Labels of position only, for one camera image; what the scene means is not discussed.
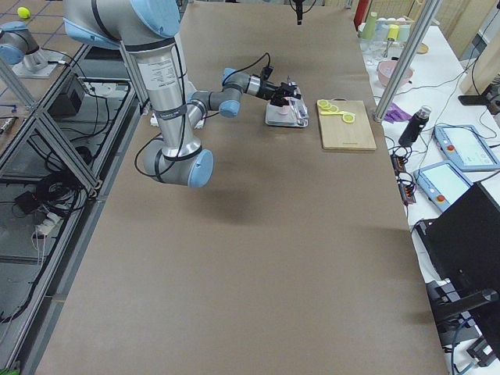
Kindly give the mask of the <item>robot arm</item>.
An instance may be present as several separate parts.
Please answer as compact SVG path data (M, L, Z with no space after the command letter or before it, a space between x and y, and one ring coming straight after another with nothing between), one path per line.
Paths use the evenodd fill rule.
M214 158L193 134L207 112L234 118L244 94L285 106L300 99L296 86L275 85L244 70L225 69L222 90L185 91L180 13L175 1L65 1L63 20L73 39L99 48L124 48L136 60L161 134L145 146L141 174L165 184L205 186Z

